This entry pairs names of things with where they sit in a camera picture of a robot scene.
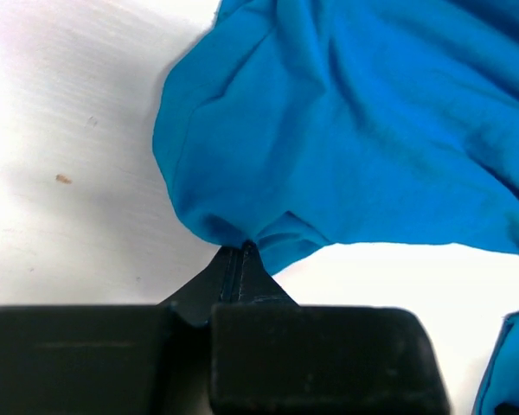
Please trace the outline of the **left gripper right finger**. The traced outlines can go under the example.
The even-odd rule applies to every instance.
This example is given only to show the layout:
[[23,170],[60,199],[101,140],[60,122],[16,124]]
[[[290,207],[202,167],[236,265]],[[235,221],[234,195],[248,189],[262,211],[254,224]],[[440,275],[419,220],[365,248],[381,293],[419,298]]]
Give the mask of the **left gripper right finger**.
[[298,305],[266,271],[258,247],[246,242],[235,276],[235,302],[246,304],[280,303]]

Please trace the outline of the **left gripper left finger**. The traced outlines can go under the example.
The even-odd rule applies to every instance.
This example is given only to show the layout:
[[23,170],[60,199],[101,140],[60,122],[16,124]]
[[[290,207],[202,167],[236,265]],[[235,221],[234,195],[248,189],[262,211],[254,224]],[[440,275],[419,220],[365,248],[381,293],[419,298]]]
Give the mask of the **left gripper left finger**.
[[189,326],[207,325],[211,308],[230,298],[234,270],[241,259],[241,249],[221,247],[202,271],[159,306],[167,307]]

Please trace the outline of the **blue t shirt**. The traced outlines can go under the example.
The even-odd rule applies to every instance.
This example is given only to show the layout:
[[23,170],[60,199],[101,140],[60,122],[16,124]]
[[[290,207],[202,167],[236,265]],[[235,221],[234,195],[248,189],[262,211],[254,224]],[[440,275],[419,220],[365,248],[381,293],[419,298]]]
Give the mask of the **blue t shirt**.
[[152,149],[178,219],[272,273],[357,243],[519,257],[519,1],[223,1]]

